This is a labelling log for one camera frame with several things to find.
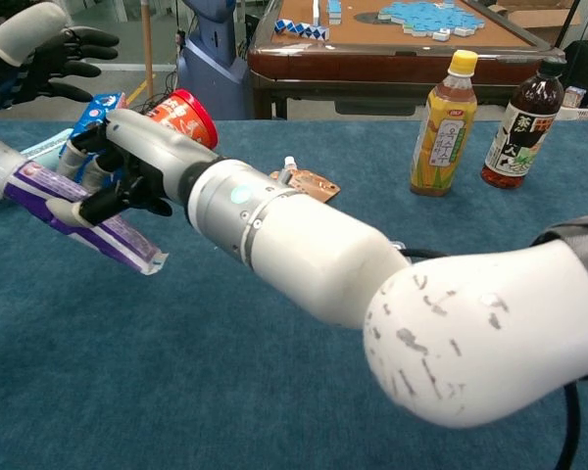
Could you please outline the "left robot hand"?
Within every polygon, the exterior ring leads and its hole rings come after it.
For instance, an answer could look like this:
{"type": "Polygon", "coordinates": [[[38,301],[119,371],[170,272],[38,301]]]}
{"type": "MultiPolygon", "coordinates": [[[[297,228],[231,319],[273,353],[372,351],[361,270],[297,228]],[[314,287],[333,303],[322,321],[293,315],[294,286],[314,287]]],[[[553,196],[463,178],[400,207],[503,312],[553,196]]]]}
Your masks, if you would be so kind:
{"type": "Polygon", "coordinates": [[[0,111],[38,98],[87,103],[92,95],[63,78],[93,78],[101,70],[86,61],[111,61],[120,39],[101,29],[69,26],[53,2],[39,2],[0,24],[0,111]]]}

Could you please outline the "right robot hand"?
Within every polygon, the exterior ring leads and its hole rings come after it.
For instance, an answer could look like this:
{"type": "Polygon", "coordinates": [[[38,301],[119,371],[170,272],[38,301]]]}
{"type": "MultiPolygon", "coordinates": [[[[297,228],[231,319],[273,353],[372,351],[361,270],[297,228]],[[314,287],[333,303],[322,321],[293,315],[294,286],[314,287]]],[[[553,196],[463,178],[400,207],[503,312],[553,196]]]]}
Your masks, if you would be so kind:
{"type": "Polygon", "coordinates": [[[190,137],[128,109],[107,114],[68,142],[71,156],[100,151],[100,166],[123,178],[78,201],[50,199],[53,216],[72,227],[93,227],[129,209],[172,215],[170,203],[185,206],[199,176],[222,157],[190,137]]]}

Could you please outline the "purple white toothpaste tube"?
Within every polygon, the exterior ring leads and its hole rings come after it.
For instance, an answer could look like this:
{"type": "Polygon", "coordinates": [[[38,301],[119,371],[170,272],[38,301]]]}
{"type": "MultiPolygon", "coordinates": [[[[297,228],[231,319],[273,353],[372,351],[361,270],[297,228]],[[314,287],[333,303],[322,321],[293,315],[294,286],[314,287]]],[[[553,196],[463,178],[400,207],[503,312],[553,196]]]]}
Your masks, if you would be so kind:
{"type": "Polygon", "coordinates": [[[156,245],[119,216],[93,228],[71,227],[55,218],[46,202],[78,202],[88,193],[77,183],[37,163],[26,163],[5,179],[3,194],[56,231],[144,275],[160,271],[168,258],[156,245]]]}

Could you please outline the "red orange noodle cup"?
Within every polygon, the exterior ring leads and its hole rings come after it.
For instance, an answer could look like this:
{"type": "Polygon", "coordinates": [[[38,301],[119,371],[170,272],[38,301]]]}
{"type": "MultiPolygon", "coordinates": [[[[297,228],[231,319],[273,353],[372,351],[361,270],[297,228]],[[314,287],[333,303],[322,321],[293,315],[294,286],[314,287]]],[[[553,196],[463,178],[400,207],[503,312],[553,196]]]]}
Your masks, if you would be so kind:
{"type": "Polygon", "coordinates": [[[203,105],[187,90],[178,88],[146,113],[153,121],[170,127],[209,149],[219,142],[216,126],[203,105]]]}

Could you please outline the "blue cookie box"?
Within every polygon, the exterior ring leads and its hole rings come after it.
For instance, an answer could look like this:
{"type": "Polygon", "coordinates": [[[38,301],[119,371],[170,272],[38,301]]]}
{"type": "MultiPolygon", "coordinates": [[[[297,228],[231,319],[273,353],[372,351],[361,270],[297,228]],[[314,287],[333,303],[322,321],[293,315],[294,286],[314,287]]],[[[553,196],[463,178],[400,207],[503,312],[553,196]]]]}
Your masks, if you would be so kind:
{"type": "Polygon", "coordinates": [[[96,162],[96,159],[104,154],[104,150],[79,153],[74,150],[72,141],[79,134],[102,123],[107,112],[125,107],[123,92],[94,95],[61,150],[56,172],[78,183],[89,193],[95,193],[107,186],[112,181],[112,173],[102,169],[96,162]]]}

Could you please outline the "wooden pole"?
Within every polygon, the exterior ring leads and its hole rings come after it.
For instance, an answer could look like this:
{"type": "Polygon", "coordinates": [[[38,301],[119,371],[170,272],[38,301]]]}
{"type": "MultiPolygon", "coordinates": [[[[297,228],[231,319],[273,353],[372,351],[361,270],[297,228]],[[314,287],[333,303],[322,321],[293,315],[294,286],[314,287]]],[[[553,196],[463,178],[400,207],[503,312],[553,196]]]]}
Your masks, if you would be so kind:
{"type": "Polygon", "coordinates": [[[144,67],[146,81],[146,96],[150,100],[154,95],[153,61],[152,61],[152,31],[150,20],[149,0],[140,0],[141,25],[144,49],[144,67]]]}

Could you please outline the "orange spouted drink pouch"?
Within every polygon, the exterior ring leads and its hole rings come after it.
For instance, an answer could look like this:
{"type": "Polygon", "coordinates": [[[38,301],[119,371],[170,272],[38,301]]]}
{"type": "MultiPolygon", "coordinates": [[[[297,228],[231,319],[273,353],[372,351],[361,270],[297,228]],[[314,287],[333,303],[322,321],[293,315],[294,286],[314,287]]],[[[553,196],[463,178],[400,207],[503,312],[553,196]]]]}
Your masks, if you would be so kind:
{"type": "Polygon", "coordinates": [[[322,203],[327,203],[341,191],[337,183],[308,169],[299,168],[293,156],[285,157],[283,167],[269,176],[322,203]]]}

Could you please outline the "blue white snake puzzle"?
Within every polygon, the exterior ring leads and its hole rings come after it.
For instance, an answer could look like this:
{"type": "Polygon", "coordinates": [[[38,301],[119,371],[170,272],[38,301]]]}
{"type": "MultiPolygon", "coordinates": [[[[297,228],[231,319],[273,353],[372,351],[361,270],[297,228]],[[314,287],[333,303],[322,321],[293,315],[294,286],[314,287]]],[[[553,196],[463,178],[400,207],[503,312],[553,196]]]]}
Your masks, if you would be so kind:
{"type": "Polygon", "coordinates": [[[301,37],[327,41],[329,28],[310,23],[297,23],[287,19],[277,19],[274,23],[274,32],[277,34],[292,33],[301,37]]]}

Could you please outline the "brown mahjong table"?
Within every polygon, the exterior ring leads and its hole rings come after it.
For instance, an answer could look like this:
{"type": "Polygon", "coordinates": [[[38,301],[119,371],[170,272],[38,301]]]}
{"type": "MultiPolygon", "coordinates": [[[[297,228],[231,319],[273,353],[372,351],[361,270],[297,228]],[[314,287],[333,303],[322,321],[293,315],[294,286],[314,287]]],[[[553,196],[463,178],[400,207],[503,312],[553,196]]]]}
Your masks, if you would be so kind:
{"type": "Polygon", "coordinates": [[[289,99],[371,101],[386,113],[419,106],[458,49],[479,56],[472,78],[477,98],[504,105],[544,58],[563,55],[478,0],[455,0],[484,20],[476,34],[443,42],[413,37],[396,23],[377,21],[394,1],[340,0],[341,22],[330,26],[327,40],[315,40],[274,30],[280,19],[310,22],[313,0],[270,0],[247,53],[256,118],[285,118],[289,99]]]}

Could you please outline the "yellow capped tea bottle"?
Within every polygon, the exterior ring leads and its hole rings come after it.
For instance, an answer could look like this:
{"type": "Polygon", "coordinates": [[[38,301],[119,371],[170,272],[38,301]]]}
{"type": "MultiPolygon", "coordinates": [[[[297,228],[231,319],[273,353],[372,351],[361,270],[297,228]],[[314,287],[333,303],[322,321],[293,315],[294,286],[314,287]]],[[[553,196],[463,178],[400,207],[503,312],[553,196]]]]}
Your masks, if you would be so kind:
{"type": "Polygon", "coordinates": [[[478,55],[454,53],[447,76],[429,93],[411,163],[410,189],[430,197],[452,186],[477,111],[471,79],[478,55]]]}

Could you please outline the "blue mahjong tile pile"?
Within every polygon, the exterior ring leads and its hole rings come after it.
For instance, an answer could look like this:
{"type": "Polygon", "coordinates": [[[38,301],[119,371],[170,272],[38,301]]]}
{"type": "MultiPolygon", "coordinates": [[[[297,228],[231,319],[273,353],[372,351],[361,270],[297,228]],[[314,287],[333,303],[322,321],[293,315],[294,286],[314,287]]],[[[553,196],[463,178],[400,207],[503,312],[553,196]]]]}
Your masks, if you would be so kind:
{"type": "Polygon", "coordinates": [[[446,42],[452,35],[469,37],[485,27],[485,20],[460,5],[459,0],[395,1],[376,18],[399,25],[404,34],[446,42]]]}

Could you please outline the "dark tea bottle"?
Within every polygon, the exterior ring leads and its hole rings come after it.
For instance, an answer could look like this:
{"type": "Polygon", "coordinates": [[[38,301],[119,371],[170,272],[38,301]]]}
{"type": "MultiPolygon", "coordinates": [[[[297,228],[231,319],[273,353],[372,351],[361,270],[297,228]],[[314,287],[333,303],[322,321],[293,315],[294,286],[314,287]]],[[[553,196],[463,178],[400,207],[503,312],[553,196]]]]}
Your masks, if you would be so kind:
{"type": "Polygon", "coordinates": [[[484,160],[485,182],[501,189],[522,184],[562,106],[565,67],[563,58],[545,58],[515,89],[484,160]]]}

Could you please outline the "cardboard box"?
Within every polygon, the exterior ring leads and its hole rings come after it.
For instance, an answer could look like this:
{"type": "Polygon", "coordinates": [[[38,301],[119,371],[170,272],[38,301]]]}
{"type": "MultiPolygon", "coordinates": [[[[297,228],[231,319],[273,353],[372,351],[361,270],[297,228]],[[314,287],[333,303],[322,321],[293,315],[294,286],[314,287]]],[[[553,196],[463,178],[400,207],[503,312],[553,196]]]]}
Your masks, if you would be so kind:
{"type": "Polygon", "coordinates": [[[561,27],[573,0],[493,0],[491,10],[524,28],[561,27]]]}

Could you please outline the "black slanted pole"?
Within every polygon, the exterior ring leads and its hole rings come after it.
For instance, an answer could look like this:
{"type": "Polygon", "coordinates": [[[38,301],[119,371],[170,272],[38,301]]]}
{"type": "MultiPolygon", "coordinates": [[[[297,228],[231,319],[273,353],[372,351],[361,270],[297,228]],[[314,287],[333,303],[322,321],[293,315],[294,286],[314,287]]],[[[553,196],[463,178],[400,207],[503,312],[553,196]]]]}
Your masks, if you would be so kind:
{"type": "Polygon", "coordinates": [[[569,27],[572,23],[574,15],[576,14],[577,8],[581,0],[572,0],[570,8],[568,9],[568,13],[564,19],[563,25],[560,29],[559,35],[554,43],[555,48],[560,48],[564,42],[564,38],[569,30],[569,27]]]}

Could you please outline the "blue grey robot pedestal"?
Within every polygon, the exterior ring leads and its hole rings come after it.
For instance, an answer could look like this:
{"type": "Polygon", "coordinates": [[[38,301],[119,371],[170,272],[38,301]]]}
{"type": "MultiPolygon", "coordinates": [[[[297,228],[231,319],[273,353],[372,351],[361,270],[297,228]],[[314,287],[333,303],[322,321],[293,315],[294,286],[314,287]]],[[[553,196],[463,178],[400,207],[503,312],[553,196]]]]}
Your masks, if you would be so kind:
{"type": "Polygon", "coordinates": [[[236,0],[181,0],[197,21],[182,42],[178,85],[189,91],[215,120],[254,116],[247,62],[236,50],[236,0]]]}

